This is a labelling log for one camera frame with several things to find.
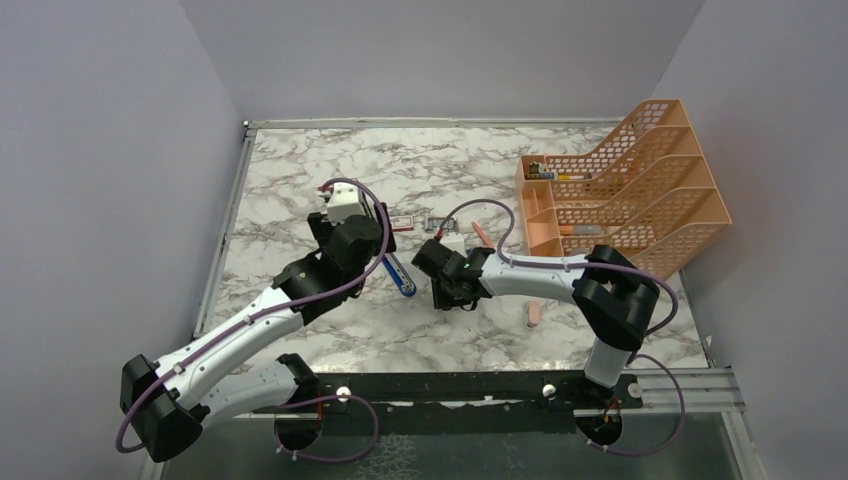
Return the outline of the blue stapler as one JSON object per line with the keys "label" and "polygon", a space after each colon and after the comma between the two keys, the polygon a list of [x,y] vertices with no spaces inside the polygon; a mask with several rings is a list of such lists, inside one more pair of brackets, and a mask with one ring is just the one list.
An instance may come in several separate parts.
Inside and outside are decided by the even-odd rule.
{"label": "blue stapler", "polygon": [[393,253],[387,253],[382,263],[403,296],[413,297],[417,293],[417,285]]}

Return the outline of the red white staple box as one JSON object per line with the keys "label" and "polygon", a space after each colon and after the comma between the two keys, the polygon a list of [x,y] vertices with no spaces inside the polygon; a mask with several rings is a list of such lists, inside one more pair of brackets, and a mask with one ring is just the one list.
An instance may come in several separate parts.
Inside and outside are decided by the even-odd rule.
{"label": "red white staple box", "polygon": [[390,218],[390,225],[393,231],[408,232],[415,229],[415,220],[412,215],[398,215]]}

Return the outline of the grey staple strips tray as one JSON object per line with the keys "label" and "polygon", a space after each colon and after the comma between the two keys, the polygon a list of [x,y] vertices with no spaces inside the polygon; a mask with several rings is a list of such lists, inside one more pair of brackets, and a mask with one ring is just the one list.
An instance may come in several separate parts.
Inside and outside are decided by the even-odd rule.
{"label": "grey staple strips tray", "polygon": [[427,216],[424,227],[428,233],[437,233],[439,230],[443,230],[444,232],[454,232],[457,230],[455,219],[441,216]]}

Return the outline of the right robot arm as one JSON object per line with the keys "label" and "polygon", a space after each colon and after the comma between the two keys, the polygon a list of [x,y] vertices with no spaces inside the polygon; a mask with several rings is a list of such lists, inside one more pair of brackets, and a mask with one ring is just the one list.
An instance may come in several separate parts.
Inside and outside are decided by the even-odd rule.
{"label": "right robot arm", "polygon": [[595,335],[576,383],[579,398],[592,407],[616,395],[619,378],[640,350],[660,293],[668,287],[605,245],[585,256],[534,257],[484,247],[462,254],[429,239],[412,263],[431,280],[442,309],[474,308],[483,299],[502,296],[576,305]]}

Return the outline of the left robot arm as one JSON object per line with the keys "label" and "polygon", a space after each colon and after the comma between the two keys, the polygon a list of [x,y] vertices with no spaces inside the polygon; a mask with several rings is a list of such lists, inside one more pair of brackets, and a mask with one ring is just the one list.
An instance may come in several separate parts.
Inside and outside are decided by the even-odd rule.
{"label": "left robot arm", "polygon": [[297,354],[284,354],[252,376],[234,372],[274,341],[358,297],[395,249],[383,202],[360,206],[339,222],[318,212],[309,221],[317,227],[317,250],[285,266],[235,316],[157,360],[139,354],[124,364],[118,452],[144,450],[164,462],[219,420],[273,404],[298,411],[322,402],[317,376]]}

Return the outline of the small pink stapler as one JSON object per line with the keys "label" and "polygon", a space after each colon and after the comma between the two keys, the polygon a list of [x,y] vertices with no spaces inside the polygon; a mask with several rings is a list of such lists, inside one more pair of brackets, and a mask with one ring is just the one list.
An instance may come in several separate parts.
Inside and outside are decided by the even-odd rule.
{"label": "small pink stapler", "polygon": [[541,318],[541,305],[538,301],[531,300],[527,303],[526,325],[529,328],[535,328]]}

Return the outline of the salmon pink pen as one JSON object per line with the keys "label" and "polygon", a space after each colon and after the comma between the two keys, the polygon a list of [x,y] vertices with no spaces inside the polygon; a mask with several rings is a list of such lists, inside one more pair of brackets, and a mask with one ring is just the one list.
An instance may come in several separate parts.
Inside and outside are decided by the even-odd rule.
{"label": "salmon pink pen", "polygon": [[485,246],[486,248],[493,248],[494,247],[494,242],[485,233],[483,228],[477,222],[471,222],[471,226],[472,226],[474,232],[476,233],[477,237],[479,238],[479,240],[482,242],[483,246]]}

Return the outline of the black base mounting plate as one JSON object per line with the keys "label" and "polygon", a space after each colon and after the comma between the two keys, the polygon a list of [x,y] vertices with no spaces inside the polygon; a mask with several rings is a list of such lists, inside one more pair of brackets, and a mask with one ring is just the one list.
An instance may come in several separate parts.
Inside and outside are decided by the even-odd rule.
{"label": "black base mounting plate", "polygon": [[572,434],[575,420],[642,408],[624,374],[612,392],[579,370],[321,373],[317,406],[290,412],[267,406],[275,431],[324,436],[453,435],[540,432]]}

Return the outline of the grey eraser in organizer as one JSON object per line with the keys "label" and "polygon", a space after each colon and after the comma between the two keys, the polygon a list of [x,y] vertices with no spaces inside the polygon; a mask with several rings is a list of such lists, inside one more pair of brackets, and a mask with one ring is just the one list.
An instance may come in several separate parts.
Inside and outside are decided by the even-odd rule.
{"label": "grey eraser in organizer", "polygon": [[559,233],[563,236],[601,236],[605,229],[599,225],[561,225]]}

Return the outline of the black binder clips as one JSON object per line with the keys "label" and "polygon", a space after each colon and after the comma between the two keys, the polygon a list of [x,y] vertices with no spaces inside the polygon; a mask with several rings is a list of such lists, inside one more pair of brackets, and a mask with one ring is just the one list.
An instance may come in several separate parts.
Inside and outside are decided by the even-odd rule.
{"label": "black binder clips", "polygon": [[558,173],[547,168],[544,162],[531,162],[524,174],[526,180],[553,181],[558,179]]}

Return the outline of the peach plastic file organizer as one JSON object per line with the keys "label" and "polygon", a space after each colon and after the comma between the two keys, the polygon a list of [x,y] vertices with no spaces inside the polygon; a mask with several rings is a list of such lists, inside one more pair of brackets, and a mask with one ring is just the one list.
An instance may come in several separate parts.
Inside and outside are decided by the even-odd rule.
{"label": "peach plastic file organizer", "polygon": [[[526,180],[531,162],[593,177]],[[732,223],[679,99],[641,102],[588,153],[522,156],[515,188],[529,255],[582,255],[607,245],[663,279]],[[563,236],[561,225],[599,225],[605,233]]]}

